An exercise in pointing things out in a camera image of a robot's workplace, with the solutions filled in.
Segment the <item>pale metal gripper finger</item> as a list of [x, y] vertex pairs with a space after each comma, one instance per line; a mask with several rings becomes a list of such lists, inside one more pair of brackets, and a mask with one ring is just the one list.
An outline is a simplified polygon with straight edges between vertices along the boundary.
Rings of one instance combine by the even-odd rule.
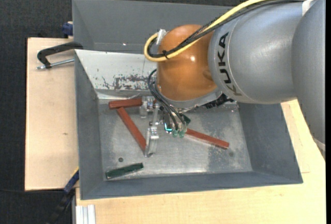
[[139, 108], [140, 117], [147, 117], [148, 113], [154, 112], [155, 110], [155, 99], [154, 97], [142, 97], [141, 106]]
[[147, 129], [145, 140], [146, 140], [146, 147], [144, 151], [144, 156], [150, 157], [152, 154], [156, 152], [157, 143], [159, 140], [158, 129], [156, 126], [152, 126]]

